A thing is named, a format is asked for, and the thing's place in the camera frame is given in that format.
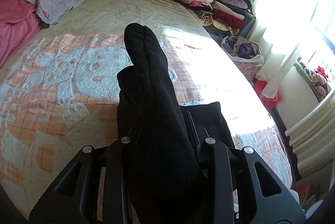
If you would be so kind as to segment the black long-sleeve shirt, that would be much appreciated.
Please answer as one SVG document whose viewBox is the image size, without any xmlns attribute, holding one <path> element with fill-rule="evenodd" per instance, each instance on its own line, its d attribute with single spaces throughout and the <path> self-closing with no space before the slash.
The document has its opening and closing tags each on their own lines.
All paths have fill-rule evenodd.
<svg viewBox="0 0 335 224">
<path fill-rule="evenodd" d="M 184 112 L 228 147 L 231 132 L 220 104 L 180 106 L 167 58 L 147 26 L 131 23 L 124 44 L 132 65 L 117 74 L 117 129 L 129 137 L 127 186 L 141 223 L 211 223 L 206 177 L 192 149 Z"/>
</svg>

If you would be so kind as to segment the clothes on window sill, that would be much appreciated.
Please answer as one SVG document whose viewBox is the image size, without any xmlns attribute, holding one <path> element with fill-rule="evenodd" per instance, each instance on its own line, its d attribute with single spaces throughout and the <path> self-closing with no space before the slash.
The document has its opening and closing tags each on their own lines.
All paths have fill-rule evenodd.
<svg viewBox="0 0 335 224">
<path fill-rule="evenodd" d="M 332 91 L 328 75 L 322 67 L 318 67 L 317 70 L 312 70 L 302 62 L 295 62 L 294 67 L 298 74 L 305 80 L 309 85 L 312 92 L 316 96 L 318 102 L 321 102 L 326 96 Z"/>
</svg>

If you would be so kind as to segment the laundry basket with clothes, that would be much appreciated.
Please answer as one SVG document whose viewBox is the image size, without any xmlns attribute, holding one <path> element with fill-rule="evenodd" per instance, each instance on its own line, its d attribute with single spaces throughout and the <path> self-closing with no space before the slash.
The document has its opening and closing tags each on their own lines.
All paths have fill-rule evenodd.
<svg viewBox="0 0 335 224">
<path fill-rule="evenodd" d="M 257 67 L 265 63 L 259 44 L 241 36 L 227 36 L 223 38 L 220 46 L 232 61 L 250 63 Z"/>
</svg>

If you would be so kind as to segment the pile of folded clothes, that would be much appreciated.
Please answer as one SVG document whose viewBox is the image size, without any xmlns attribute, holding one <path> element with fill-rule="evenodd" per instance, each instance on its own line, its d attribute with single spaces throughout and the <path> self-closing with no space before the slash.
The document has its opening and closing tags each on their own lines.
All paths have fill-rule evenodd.
<svg viewBox="0 0 335 224">
<path fill-rule="evenodd" d="M 253 19 L 248 0 L 178 0 L 203 26 L 213 26 L 233 34 L 241 32 Z"/>
</svg>

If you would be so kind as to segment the cream window curtain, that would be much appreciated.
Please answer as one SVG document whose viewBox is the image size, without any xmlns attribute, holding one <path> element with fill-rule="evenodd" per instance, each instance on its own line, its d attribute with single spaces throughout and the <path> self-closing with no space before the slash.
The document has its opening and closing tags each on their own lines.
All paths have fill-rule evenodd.
<svg viewBox="0 0 335 224">
<path fill-rule="evenodd" d="M 314 174 L 334 159 L 334 108 L 334 91 L 331 91 L 313 111 L 286 131 L 302 177 Z"/>
</svg>

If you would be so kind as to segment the red plastic box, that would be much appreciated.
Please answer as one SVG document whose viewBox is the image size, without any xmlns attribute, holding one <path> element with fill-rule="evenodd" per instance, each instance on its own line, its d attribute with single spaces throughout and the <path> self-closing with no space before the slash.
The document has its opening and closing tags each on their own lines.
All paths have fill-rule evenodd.
<svg viewBox="0 0 335 224">
<path fill-rule="evenodd" d="M 253 89 L 256 92 L 263 106 L 268 109 L 275 109 L 277 103 L 281 101 L 281 96 L 278 92 L 273 93 L 268 90 L 269 85 L 267 81 L 256 80 Z"/>
</svg>

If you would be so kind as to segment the orange plaid bed quilt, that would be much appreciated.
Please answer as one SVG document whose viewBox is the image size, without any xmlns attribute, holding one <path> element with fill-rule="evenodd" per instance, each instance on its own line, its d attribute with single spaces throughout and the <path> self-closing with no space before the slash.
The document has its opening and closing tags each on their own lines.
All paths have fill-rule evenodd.
<svg viewBox="0 0 335 224">
<path fill-rule="evenodd" d="M 1 68 L 1 185 L 24 217 L 85 145 L 117 139 L 123 33 L 148 26 L 180 105 L 220 102 L 237 148 L 253 147 L 283 183 L 291 166 L 275 122 L 196 18 L 172 0 L 87 0 L 40 31 Z"/>
</svg>

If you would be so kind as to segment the pink blanket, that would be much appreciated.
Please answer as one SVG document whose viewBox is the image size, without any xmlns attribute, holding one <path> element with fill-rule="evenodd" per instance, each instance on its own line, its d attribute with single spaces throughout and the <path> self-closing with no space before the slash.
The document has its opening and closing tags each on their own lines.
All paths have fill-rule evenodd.
<svg viewBox="0 0 335 224">
<path fill-rule="evenodd" d="M 36 6 L 25 0 L 1 0 L 1 65 L 23 47 L 42 22 Z"/>
</svg>

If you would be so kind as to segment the sheer white curtain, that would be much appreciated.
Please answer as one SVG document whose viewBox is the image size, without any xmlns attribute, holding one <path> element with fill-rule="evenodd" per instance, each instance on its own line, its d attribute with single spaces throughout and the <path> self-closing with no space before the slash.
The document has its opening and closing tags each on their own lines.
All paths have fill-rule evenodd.
<svg viewBox="0 0 335 224">
<path fill-rule="evenodd" d="M 257 79 L 276 93 L 299 56 L 319 0 L 251 0 L 256 23 L 249 38 L 263 50 Z"/>
</svg>

